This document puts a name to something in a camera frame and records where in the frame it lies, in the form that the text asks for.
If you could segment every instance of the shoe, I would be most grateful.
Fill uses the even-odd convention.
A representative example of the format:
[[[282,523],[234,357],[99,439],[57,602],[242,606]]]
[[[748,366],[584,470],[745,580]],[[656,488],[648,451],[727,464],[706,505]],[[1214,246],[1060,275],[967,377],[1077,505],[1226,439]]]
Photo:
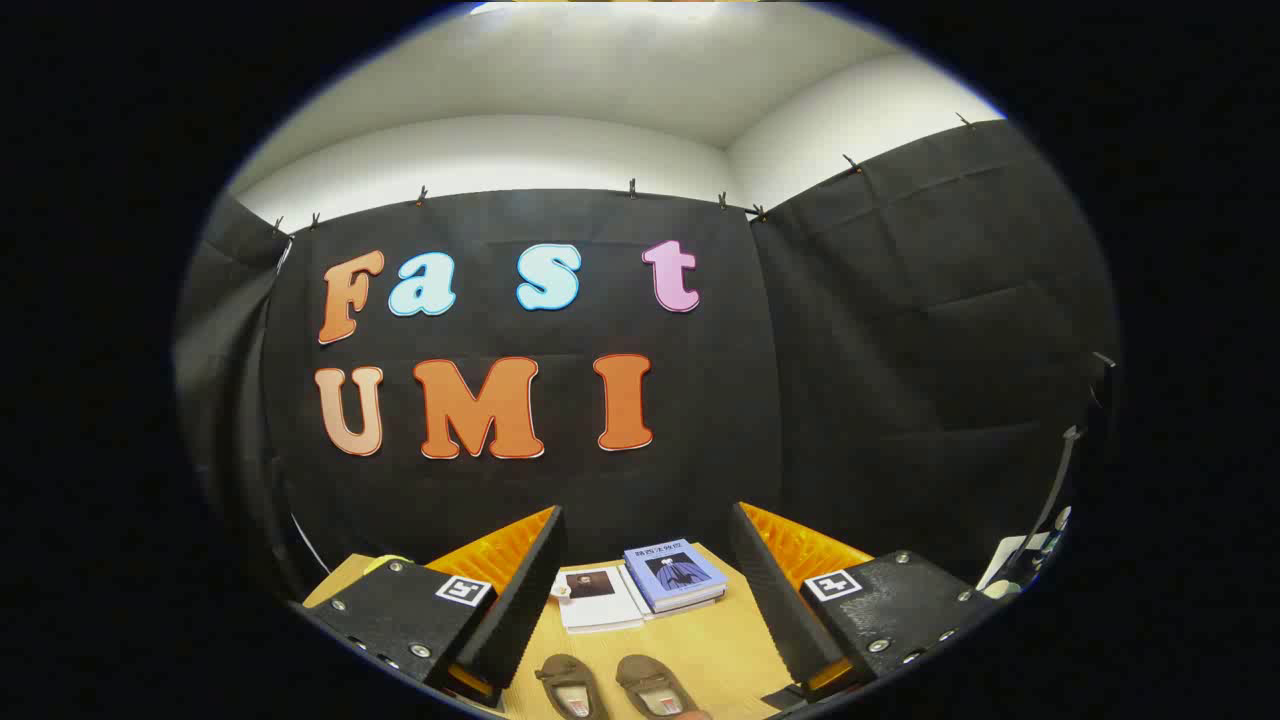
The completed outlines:
[[[676,675],[662,662],[644,655],[628,655],[618,662],[618,684],[645,717],[671,717],[698,710]]]
[[[571,655],[553,655],[534,676],[543,682],[552,707],[566,720],[609,720],[591,669]]]

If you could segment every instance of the book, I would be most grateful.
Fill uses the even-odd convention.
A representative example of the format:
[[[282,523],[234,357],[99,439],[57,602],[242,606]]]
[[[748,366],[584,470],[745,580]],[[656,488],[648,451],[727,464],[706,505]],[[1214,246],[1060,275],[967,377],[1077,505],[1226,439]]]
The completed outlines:
[[[631,593],[614,568],[561,571],[557,585],[570,589],[568,597],[557,597],[561,623],[571,634],[600,633],[644,625],[644,618],[631,600]]]
[[[684,538],[623,553],[636,588],[654,614],[723,594],[728,579]]]
[[[667,610],[666,612],[654,612],[653,609],[649,607],[649,602],[645,601],[645,598],[644,598],[643,594],[640,594],[640,588],[636,587],[635,579],[631,578],[631,570],[627,570],[625,564],[623,565],[618,565],[618,574],[622,575],[622,583],[627,587],[627,592],[631,593],[631,600],[635,601],[636,607],[640,610],[640,616],[644,618],[645,623],[648,623],[648,621],[650,621],[650,620],[653,620],[655,618],[666,618],[668,615],[680,615],[681,612],[686,612],[689,610],[696,610],[699,607],[707,607],[709,605],[716,605],[716,601],[724,596],[724,591],[722,589],[719,594],[717,594],[717,596],[714,596],[714,597],[712,597],[709,600],[704,600],[701,602],[695,602],[692,605],[686,605],[684,607],[677,607],[675,610]]]

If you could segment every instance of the blue book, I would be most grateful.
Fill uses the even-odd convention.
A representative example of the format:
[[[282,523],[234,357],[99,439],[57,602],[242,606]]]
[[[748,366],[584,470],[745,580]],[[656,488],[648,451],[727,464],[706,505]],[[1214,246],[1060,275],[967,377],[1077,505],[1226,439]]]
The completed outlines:
[[[654,612],[666,612],[724,593],[728,579],[684,538],[623,555],[627,571]]]

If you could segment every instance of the orange letter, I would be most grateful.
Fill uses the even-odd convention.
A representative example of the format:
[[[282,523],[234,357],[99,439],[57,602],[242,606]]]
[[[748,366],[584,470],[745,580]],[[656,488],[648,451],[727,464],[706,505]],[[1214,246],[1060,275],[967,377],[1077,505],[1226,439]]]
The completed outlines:
[[[369,275],[376,275],[380,272],[383,272],[381,250],[347,260],[325,272],[324,282],[329,286],[329,295],[325,296],[324,301],[324,327],[320,328],[320,345],[338,342],[356,332],[356,320],[352,320],[351,314],[347,313],[347,305],[355,307],[356,313],[364,310],[365,301],[369,300]]]
[[[604,433],[602,450],[635,450],[653,442],[644,427],[640,378],[652,364],[643,355],[605,355],[595,361],[595,374],[604,378]]]
[[[383,419],[378,414],[378,386],[383,383],[383,372],[378,368],[356,368],[351,379],[360,388],[360,413],[364,415],[365,432],[357,436],[347,428],[342,414],[343,374],[337,368],[316,370],[324,432],[329,433],[329,439],[338,450],[348,455],[372,455],[383,446]]]
[[[453,460],[458,445],[449,439],[449,425],[472,457],[479,457],[489,425],[497,424],[489,452],[504,460],[538,457],[543,443],[534,437],[534,415],[529,405],[529,386],[538,374],[538,363],[529,357],[503,357],[489,368],[480,397],[448,360],[426,360],[413,368],[422,383],[426,401],[426,442],[422,455],[431,460]]]

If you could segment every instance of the light blue letter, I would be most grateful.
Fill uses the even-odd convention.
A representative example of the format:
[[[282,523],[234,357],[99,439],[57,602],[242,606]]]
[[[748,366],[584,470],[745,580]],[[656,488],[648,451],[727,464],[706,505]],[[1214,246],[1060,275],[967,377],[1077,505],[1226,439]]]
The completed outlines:
[[[577,297],[582,256],[572,245],[535,245],[520,254],[516,270],[525,278],[516,300],[525,310],[561,310]]]
[[[421,275],[419,270],[426,269]],[[449,290],[453,283],[453,258],[444,252],[426,252],[401,265],[401,282],[392,288],[387,305],[392,313],[407,318],[415,313],[440,315],[458,299]]]

